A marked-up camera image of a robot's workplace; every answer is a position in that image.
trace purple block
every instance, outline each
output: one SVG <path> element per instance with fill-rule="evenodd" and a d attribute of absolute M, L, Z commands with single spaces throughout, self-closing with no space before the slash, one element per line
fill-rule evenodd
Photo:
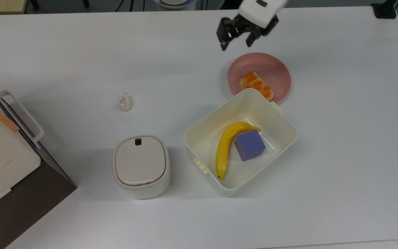
<path fill-rule="evenodd" d="M 260 156 L 265 150 L 265 144 L 257 130 L 242 133 L 236 137 L 234 145 L 239 152 L 240 159 L 245 162 L 248 159 Z"/>

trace white plastic container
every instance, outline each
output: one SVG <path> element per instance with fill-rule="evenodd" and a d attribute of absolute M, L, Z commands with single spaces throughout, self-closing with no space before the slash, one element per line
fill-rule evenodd
<path fill-rule="evenodd" d="M 113 152 L 113 174 L 132 197 L 162 194 L 170 182 L 170 160 L 164 142 L 153 135 L 128 137 Z"/>
<path fill-rule="evenodd" d="M 245 121 L 258 126 L 265 143 L 262 155 L 242 162 L 232 143 L 229 149 L 227 173 L 224 180 L 217 177 L 216 149 L 223 131 L 232 123 Z M 184 134 L 190 160 L 196 164 L 215 191 L 224 197 L 240 187 L 271 164 L 297 138 L 294 126 L 283 117 L 283 111 L 268 102 L 257 90 L 246 89 L 203 118 Z"/>

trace container handle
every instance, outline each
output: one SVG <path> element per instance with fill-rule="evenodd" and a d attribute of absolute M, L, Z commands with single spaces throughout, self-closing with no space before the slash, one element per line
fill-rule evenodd
<path fill-rule="evenodd" d="M 280 115 L 283 115 L 285 113 L 274 101 L 271 101 L 270 104 L 273 106 L 274 109 L 276 109 L 276 111 L 279 112 Z"/>
<path fill-rule="evenodd" d="M 200 170 L 202 170 L 202 173 L 206 174 L 208 173 L 208 168 L 205 166 L 205 164 L 201 161 L 201 159 L 196 158 L 193 160 L 194 163 L 199 167 Z"/>
<path fill-rule="evenodd" d="M 13 98 L 13 100 L 16 102 L 16 104 L 19 105 L 19 107 L 22 109 L 23 112 L 25 112 L 25 114 L 27 115 L 28 118 L 30 118 L 30 120 L 33 122 L 33 124 L 36 126 L 36 128 L 38 129 L 38 134 L 34 137 L 31 137 L 30 134 L 28 132 L 25 132 L 27 134 L 27 136 L 30 138 L 30 140 L 36 145 L 38 146 L 36 143 L 44 136 L 44 130 L 41 128 L 41 126 L 39 126 L 39 123 L 36 122 L 36 120 L 32 117 L 32 115 L 30 115 L 30 113 L 27 111 L 27 109 L 21 104 L 21 102 L 19 102 L 19 100 L 17 98 L 15 98 L 13 96 L 13 94 L 11 94 L 11 92 L 9 92 L 8 90 L 4 90 L 0 92 L 0 99 L 2 100 L 5 96 L 9 95 L 10 97 Z"/>

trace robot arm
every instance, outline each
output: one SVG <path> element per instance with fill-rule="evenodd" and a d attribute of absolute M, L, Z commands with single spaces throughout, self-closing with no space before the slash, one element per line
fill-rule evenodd
<path fill-rule="evenodd" d="M 276 13 L 285 6 L 288 0 L 244 0 L 234 19 L 224 17 L 218 27 L 221 48 L 225 51 L 228 43 L 241 34 L 250 32 L 246 43 L 248 47 L 260 36 L 268 33 L 279 22 Z"/>

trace banana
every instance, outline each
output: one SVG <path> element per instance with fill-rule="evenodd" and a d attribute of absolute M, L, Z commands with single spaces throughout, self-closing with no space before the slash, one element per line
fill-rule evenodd
<path fill-rule="evenodd" d="M 218 178 L 220 180 L 223 180 L 226 174 L 228 165 L 228 151 L 233 138 L 240 132 L 250 130 L 257 130 L 260 132 L 259 127 L 239 121 L 228 126 L 228 128 L 222 134 L 221 139 L 219 140 L 218 149 L 216 151 L 216 173 L 218 174 Z"/>

